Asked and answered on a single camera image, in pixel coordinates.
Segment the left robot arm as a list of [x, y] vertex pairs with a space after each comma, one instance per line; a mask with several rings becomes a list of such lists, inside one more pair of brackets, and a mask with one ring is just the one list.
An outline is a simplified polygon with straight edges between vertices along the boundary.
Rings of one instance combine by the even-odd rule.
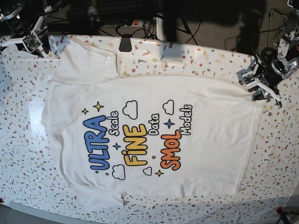
[[254, 93], [253, 101], [274, 99], [280, 108], [278, 84], [299, 70], [299, 2], [289, 0], [287, 4], [292, 8], [289, 13], [273, 9], [283, 17], [282, 25], [258, 33], [275, 31], [277, 41], [273, 43], [274, 47], [264, 48], [259, 55], [252, 50], [254, 59], [250, 66], [237, 72], [240, 83]]

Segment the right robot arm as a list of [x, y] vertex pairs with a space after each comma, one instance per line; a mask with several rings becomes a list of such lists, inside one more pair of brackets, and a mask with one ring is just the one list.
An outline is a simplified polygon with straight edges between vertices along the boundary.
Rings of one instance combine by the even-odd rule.
[[0, 50], [16, 45], [18, 50], [38, 57], [50, 52], [46, 16], [52, 6], [45, 0], [2, 0], [0, 2], [0, 22], [5, 23], [10, 35], [0, 36]]

